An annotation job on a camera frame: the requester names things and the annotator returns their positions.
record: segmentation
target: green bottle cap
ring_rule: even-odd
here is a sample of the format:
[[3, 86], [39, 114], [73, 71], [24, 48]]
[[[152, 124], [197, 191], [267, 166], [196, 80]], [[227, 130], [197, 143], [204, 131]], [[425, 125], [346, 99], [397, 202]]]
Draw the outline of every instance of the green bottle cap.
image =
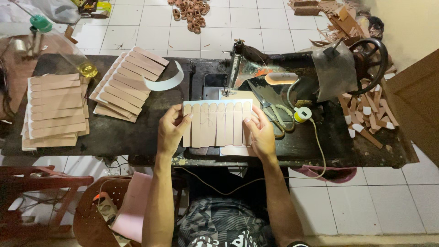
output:
[[52, 23], [49, 20], [47, 20], [46, 17], [44, 17], [42, 15], [32, 16], [30, 18], [30, 23], [32, 23], [32, 25], [34, 27], [36, 27], [42, 33], [50, 32], [53, 28]]

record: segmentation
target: wall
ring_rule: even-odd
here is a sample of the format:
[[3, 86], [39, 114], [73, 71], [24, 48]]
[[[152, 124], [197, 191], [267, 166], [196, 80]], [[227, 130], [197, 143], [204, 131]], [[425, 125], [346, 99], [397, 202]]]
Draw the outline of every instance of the wall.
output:
[[383, 43], [398, 71], [439, 48], [439, 0], [364, 0], [384, 22]]

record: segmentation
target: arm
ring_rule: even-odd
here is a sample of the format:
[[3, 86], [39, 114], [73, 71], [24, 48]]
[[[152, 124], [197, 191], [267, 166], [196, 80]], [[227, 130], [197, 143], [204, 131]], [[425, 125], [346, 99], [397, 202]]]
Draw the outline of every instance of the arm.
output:
[[174, 231], [171, 159], [192, 121], [192, 114], [183, 118], [182, 107], [182, 104], [172, 106], [160, 119], [154, 175], [143, 220], [142, 247], [171, 246]]
[[252, 116], [251, 119], [244, 119], [244, 123], [252, 132], [253, 149], [262, 161], [267, 209], [274, 238], [278, 246], [286, 247], [294, 241], [303, 239], [302, 224], [277, 161], [273, 125], [263, 111], [255, 105], [253, 111], [259, 119]]

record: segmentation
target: plastic bottle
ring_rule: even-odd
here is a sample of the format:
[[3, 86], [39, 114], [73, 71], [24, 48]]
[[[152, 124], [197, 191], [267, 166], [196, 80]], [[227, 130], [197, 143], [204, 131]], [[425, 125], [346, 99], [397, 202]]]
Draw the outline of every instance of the plastic bottle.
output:
[[85, 77], [94, 77], [97, 74], [96, 66], [69, 41], [62, 33], [53, 28], [53, 25], [42, 15], [33, 15], [30, 18], [32, 25], [43, 33], [57, 52], [71, 63]]

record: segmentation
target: white tile floor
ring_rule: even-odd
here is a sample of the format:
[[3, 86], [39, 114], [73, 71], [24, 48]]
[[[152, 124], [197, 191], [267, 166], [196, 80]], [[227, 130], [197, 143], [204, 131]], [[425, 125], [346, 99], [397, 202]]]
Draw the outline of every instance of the white tile floor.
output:
[[309, 39], [321, 40], [317, 27], [329, 23], [325, 16], [294, 16], [283, 0], [210, 0], [206, 27], [197, 35], [185, 20], [174, 21], [175, 7], [166, 0], [114, 2], [110, 18], [76, 25], [72, 37], [84, 54], [119, 55], [137, 45], [161, 56], [218, 59], [238, 38], [262, 52], [294, 52], [309, 48]]
[[[287, 1], [210, 0], [207, 26], [197, 35], [187, 30], [185, 21], [173, 20], [173, 7], [166, 0], [112, 0], [115, 6], [109, 19], [81, 20], [73, 37], [85, 54], [100, 55], [119, 55], [137, 45], [163, 57], [224, 59], [227, 55], [221, 51], [230, 50], [237, 38], [267, 54], [308, 48], [308, 39], [320, 40], [317, 28], [325, 29], [329, 21], [325, 16], [294, 16]], [[439, 233], [439, 169], [416, 146], [415, 150], [420, 163], [400, 170], [358, 168], [356, 176], [344, 184], [290, 179], [291, 197], [305, 234]], [[118, 161], [125, 163], [121, 157]], [[107, 168], [93, 156], [42, 157], [34, 165], [50, 164], [56, 171], [95, 179], [133, 170], [127, 164], [120, 171]], [[289, 175], [303, 176], [292, 170]], [[80, 188], [78, 199], [84, 190]], [[32, 194], [46, 198], [50, 192]], [[48, 222], [52, 210], [52, 205], [43, 204], [26, 215], [42, 214], [37, 220]], [[67, 213], [63, 224], [71, 222], [72, 215]]]

